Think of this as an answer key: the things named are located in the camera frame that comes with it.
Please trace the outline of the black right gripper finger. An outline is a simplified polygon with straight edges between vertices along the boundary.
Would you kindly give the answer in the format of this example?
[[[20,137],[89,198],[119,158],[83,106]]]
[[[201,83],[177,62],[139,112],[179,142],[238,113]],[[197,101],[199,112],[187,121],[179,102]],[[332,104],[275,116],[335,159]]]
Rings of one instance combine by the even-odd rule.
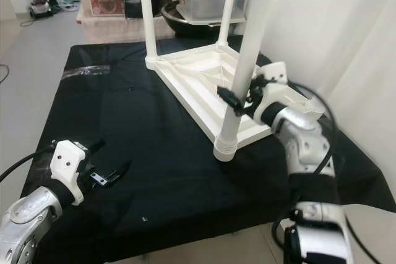
[[[216,88],[216,92],[218,97],[220,97],[221,100],[223,100],[223,102],[226,103],[232,111],[234,111],[234,113],[245,113],[245,102],[240,100],[240,98],[235,97],[234,92],[230,89],[218,86]]]

